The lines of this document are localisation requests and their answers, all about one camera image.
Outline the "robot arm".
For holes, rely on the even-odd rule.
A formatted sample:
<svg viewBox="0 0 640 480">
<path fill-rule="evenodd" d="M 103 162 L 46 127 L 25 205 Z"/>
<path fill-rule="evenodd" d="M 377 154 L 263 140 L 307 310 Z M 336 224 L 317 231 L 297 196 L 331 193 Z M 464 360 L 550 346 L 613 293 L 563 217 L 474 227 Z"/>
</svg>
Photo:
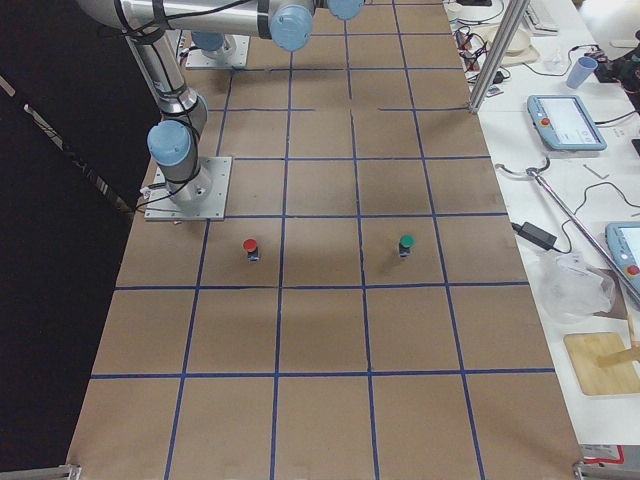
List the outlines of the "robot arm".
<svg viewBox="0 0 640 480">
<path fill-rule="evenodd" d="M 233 37 L 221 33 L 193 31 L 191 39 L 194 46 L 209 58 L 227 57 L 232 55 L 236 49 Z"/>
<path fill-rule="evenodd" d="M 80 8 L 101 25 L 126 37 L 162 115 L 147 146 L 164 175 L 165 199 L 190 204 L 206 195 L 212 181 L 198 155 L 207 121 L 204 98 L 189 87 L 166 33 L 188 30 L 194 40 L 221 49 L 231 35 L 273 41 L 288 52 L 303 48 L 317 9 L 351 20 L 361 1 L 82 1 Z"/>
</svg>

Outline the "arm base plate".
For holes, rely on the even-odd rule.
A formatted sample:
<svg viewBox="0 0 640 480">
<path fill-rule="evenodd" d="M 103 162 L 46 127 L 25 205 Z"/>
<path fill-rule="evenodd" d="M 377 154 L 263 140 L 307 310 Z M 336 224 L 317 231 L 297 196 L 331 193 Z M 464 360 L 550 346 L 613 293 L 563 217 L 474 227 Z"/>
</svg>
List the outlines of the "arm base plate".
<svg viewBox="0 0 640 480">
<path fill-rule="evenodd" d="M 164 175 L 156 168 L 154 182 L 161 185 L 150 192 L 144 207 L 147 221 L 223 221 L 232 170 L 231 157 L 200 157 L 200 171 L 184 189 L 167 198 Z"/>
<path fill-rule="evenodd" d="M 248 50 L 248 36 L 193 32 L 185 66 L 190 70 L 242 70 Z"/>
</svg>

